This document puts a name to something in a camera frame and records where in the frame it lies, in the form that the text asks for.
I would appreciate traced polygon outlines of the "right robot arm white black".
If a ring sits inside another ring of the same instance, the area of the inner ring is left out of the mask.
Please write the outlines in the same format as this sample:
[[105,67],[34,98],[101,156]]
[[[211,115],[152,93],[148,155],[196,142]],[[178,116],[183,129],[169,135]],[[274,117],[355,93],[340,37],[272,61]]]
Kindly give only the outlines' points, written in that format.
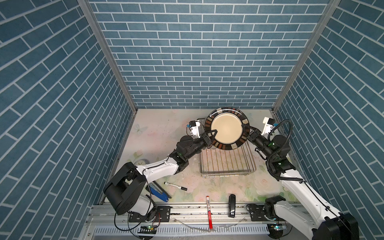
[[269,133],[243,124],[247,139],[256,146],[258,153],[266,156],[268,173],[287,188],[307,210],[307,214],[294,208],[283,197],[266,199],[264,213],[267,219],[283,219],[309,240],[357,240],[358,221],[351,214],[344,214],[327,202],[289,162],[288,146],[293,132],[293,122],[283,120]]

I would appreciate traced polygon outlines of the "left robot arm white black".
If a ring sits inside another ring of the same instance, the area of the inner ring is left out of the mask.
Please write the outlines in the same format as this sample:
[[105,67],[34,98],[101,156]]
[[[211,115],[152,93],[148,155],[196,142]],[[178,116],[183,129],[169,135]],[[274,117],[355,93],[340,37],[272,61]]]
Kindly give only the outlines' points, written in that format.
[[146,221],[155,217],[157,205],[143,189],[163,177],[180,173],[189,165],[189,159],[213,145],[217,130],[203,133],[199,138],[184,136],[167,158],[148,165],[124,164],[103,189],[117,215],[128,212],[139,214]]

